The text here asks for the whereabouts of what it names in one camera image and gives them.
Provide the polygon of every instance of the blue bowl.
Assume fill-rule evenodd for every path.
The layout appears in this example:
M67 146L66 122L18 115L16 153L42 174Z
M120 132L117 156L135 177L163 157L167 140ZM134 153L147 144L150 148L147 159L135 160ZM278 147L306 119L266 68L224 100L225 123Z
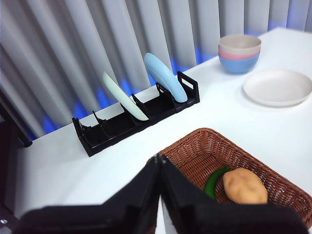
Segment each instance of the blue bowl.
M227 72L239 74L248 72L258 61L259 55L260 52L250 58L237 60L226 59L219 55L219 60Z

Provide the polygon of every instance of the green pepper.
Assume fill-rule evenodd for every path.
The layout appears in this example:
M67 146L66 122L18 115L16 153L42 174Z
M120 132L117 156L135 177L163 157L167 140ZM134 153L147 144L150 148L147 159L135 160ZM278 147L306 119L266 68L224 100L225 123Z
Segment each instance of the green pepper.
M220 169L216 170L215 172L213 172L210 175L210 177L207 179L204 191L212 199L215 200L215 186L216 186L219 178L224 173L226 173L229 169L230 169L230 167L228 165L226 165L224 168L220 168Z

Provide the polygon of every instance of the wicker basket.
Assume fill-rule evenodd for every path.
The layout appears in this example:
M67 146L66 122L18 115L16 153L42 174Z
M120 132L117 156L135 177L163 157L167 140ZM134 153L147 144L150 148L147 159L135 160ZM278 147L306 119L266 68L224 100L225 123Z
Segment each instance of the wicker basket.
M310 195L212 129L197 129L159 154L165 154L201 189L209 175L225 165L231 169L249 169L261 178L267 188L269 203L292 207L308 228L312 226ZM216 196L218 202L232 203L225 194L222 179L217 183Z

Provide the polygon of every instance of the potato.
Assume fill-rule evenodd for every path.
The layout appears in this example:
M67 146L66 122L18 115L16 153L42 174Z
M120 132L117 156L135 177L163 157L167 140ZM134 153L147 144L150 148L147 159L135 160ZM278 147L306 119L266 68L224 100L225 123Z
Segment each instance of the potato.
M230 200L239 204L268 202L268 191L261 179L245 168L237 168L223 175L224 190Z

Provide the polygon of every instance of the table surface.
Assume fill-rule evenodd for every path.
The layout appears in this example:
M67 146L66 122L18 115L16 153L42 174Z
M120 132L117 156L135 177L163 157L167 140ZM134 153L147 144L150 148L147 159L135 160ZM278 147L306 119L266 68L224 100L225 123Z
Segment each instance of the table surface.
M151 156L201 127L218 131L312 195L312 97L296 106L273 108L251 101L242 90L246 77L267 69L291 69L312 78L312 34L278 28L260 39L261 53L252 71L228 74L217 57L189 69L185 74L198 82L200 103L91 158L73 124L20 149L17 217L48 205L101 204L127 184ZM143 102L156 96L155 87L137 95ZM97 116L111 118L122 111L117 103ZM81 123L97 124L93 116ZM156 233L165 233L163 217L158 216Z

